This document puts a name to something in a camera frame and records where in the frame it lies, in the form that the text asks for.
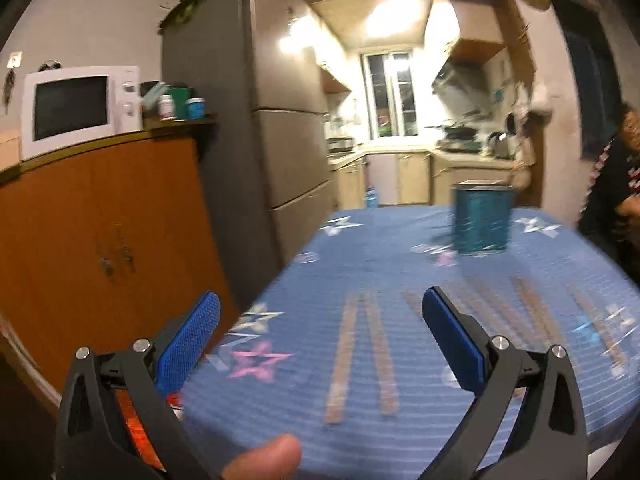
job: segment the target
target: ceiling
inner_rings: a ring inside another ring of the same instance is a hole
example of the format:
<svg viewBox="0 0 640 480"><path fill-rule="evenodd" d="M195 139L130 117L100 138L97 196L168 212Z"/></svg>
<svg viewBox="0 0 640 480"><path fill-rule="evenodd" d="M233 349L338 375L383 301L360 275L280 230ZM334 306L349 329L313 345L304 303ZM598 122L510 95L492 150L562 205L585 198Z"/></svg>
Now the ceiling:
<svg viewBox="0 0 640 480"><path fill-rule="evenodd" d="M366 27L367 17L379 4L386 1L389 0L325 0L313 4L312 7L338 37L345 50L422 44L424 28L431 10L431 0L418 0L419 19L409 30L386 38L369 37Z"/></svg>

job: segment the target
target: hand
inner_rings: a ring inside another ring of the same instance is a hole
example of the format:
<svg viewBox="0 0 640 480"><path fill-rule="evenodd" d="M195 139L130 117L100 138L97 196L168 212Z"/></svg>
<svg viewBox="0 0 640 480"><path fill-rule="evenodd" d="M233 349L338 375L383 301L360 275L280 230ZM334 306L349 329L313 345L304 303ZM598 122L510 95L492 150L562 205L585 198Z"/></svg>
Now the hand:
<svg viewBox="0 0 640 480"><path fill-rule="evenodd" d="M240 455L222 472L223 480L289 480L298 471L302 446L284 434Z"/></svg>

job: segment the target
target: green cup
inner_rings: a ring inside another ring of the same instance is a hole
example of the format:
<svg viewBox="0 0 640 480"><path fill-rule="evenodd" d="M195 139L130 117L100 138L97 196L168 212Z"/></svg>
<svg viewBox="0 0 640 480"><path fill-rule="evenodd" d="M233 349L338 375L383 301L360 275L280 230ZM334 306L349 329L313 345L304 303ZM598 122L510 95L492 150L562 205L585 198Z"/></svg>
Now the green cup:
<svg viewBox="0 0 640 480"><path fill-rule="evenodd" d="M175 118L188 119L187 99L191 99L191 88L171 88L169 95L174 98Z"/></svg>

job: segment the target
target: microwave control knob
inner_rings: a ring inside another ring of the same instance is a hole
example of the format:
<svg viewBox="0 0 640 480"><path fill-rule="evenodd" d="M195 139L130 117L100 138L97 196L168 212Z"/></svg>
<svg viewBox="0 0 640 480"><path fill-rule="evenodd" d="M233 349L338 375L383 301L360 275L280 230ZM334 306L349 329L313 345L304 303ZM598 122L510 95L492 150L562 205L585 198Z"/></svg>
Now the microwave control knob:
<svg viewBox="0 0 640 480"><path fill-rule="evenodd" d="M135 110L133 103L124 103L122 105L122 109L124 110L124 113L126 113L129 117L133 117L133 113Z"/></svg>

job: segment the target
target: range hood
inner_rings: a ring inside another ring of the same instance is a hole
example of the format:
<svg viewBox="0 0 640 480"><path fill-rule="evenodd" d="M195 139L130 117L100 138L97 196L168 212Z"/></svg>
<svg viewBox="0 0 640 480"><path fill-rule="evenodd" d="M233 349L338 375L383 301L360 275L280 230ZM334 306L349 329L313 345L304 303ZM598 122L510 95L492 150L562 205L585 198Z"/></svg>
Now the range hood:
<svg viewBox="0 0 640 480"><path fill-rule="evenodd" d="M442 103L459 118L485 118L491 115L493 102L481 66L447 61L432 87Z"/></svg>

